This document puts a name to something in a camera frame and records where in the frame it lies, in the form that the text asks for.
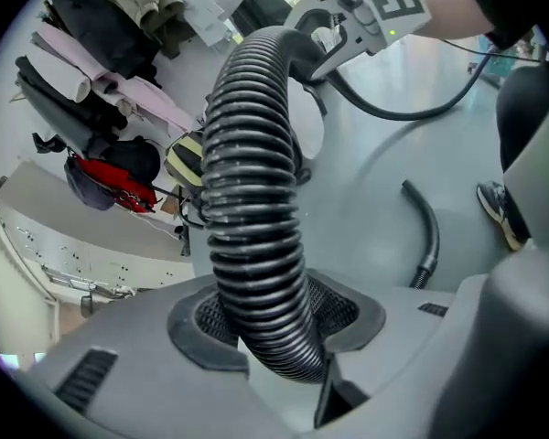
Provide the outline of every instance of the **black cable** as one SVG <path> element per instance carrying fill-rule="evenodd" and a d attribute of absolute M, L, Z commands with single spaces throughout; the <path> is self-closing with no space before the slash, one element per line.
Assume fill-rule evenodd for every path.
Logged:
<path fill-rule="evenodd" d="M 469 52 L 470 54 L 476 54 L 476 55 L 488 55 L 488 52 L 480 52 L 479 50 L 474 50 L 472 48 L 465 48 L 464 46 L 460 46 L 459 44 L 456 44 L 454 42 L 445 40 L 445 39 L 439 39 L 441 42 L 445 42 L 449 46 L 452 46 L 454 48 L 460 48 L 462 50 L 465 50 L 466 52 Z M 499 59 L 513 59 L 513 60 L 523 60 L 525 62 L 531 62 L 531 63 L 539 63 L 540 60 L 537 59 L 527 59 L 525 57 L 517 57 L 515 55 L 506 55 L 506 54 L 491 54 L 492 57 L 498 57 Z"/>
<path fill-rule="evenodd" d="M 431 117 L 436 117 L 449 111 L 454 107 L 461 99 L 468 93 L 469 89 L 474 86 L 474 83 L 479 78 L 480 73 L 486 67 L 486 64 L 490 61 L 492 55 L 498 52 L 497 48 L 491 48 L 484 59 L 474 70 L 472 77 L 469 79 L 468 83 L 464 88 L 451 100 L 442 104 L 440 106 L 434 107 L 432 109 L 427 109 L 425 111 L 419 112 L 392 112 L 376 107 L 375 105 L 370 104 L 368 101 L 364 100 L 349 84 L 348 82 L 339 74 L 337 70 L 334 70 L 329 73 L 327 76 L 328 81 L 331 85 L 349 102 L 354 106 L 366 113 L 373 115 L 375 117 L 380 117 L 381 119 L 389 121 L 402 121 L 402 122 L 411 122 L 418 121 L 423 119 L 429 119 Z"/>
<path fill-rule="evenodd" d="M 419 210 L 426 229 L 427 243 L 425 245 L 425 255 L 417 266 L 417 272 L 413 281 L 409 284 L 410 288 L 423 289 L 427 285 L 427 280 L 437 268 L 437 258 L 439 257 L 439 225 L 437 224 L 436 214 L 431 205 L 429 205 L 423 194 L 410 180 L 407 179 L 403 182 L 403 191 Z"/>
<path fill-rule="evenodd" d="M 189 219 L 189 217 L 187 217 L 183 214 L 183 209 L 181 207 L 183 206 L 183 203 L 185 202 L 187 197 L 183 198 L 183 196 L 181 195 L 181 190 L 182 189 L 183 189 L 183 187 L 179 187 L 178 191 L 177 191 L 177 194 L 178 194 L 177 214 L 178 214 L 179 218 L 181 219 L 181 222 L 183 222 L 184 224 L 187 224 L 190 228 L 193 228 L 194 230 L 203 230 L 205 228 L 205 226 L 203 224 L 199 224 L 199 223 L 196 223 L 194 221 L 191 221 Z M 198 215 L 199 215 L 199 218 L 201 219 L 201 212 L 200 211 L 198 211 Z"/>

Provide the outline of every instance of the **shoe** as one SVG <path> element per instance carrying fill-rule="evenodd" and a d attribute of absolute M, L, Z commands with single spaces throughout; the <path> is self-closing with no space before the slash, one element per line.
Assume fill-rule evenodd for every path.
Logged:
<path fill-rule="evenodd" d="M 525 242 L 517 238 L 508 218 L 504 216 L 504 208 L 506 206 L 506 189 L 504 186 L 493 181 L 483 182 L 482 184 L 478 184 L 476 193 L 478 194 L 480 204 L 488 215 L 501 226 L 509 247 L 514 252 L 521 250 Z"/>

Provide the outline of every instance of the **black jacket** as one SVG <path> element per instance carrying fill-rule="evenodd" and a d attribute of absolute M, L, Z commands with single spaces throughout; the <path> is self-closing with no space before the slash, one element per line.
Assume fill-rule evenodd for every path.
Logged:
<path fill-rule="evenodd" d="M 88 126 L 27 82 L 20 73 L 18 73 L 18 84 L 27 100 L 40 116 L 53 127 L 63 143 L 78 155 L 89 157 L 93 132 Z"/>
<path fill-rule="evenodd" d="M 159 50 L 136 23 L 108 0 L 53 0 L 65 26 L 109 71 L 154 82 L 151 61 Z"/>
<path fill-rule="evenodd" d="M 118 108 L 104 101 L 94 92 L 90 92 L 82 102 L 74 102 L 48 84 L 27 57 L 16 59 L 16 66 L 27 83 L 48 96 L 80 122 L 85 123 L 90 130 L 104 136 L 111 136 L 113 127 L 123 129 L 127 125 L 126 118 L 120 114 Z"/>

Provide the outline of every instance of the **black ribbed hose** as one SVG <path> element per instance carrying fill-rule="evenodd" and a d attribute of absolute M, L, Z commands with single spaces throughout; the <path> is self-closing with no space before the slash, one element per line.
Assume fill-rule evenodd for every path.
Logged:
<path fill-rule="evenodd" d="M 322 55 L 292 29 L 250 35 L 216 82 L 203 140 L 203 215 L 226 316 L 268 369 L 304 382 L 321 381 L 323 346 L 293 215 L 287 80 L 306 79 Z"/>
<path fill-rule="evenodd" d="M 403 190 L 416 205 L 426 229 L 425 255 L 417 266 L 417 273 L 409 287 L 423 289 L 437 267 L 439 257 L 439 225 L 436 214 L 419 189 L 410 180 L 403 182 Z"/>

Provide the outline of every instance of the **red bag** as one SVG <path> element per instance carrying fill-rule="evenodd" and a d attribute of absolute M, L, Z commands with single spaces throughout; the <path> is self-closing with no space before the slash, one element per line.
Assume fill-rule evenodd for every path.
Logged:
<path fill-rule="evenodd" d="M 155 191 L 130 178 L 128 171 L 97 159 L 76 156 L 81 170 L 114 193 L 116 203 L 135 213 L 148 213 L 157 203 Z"/>

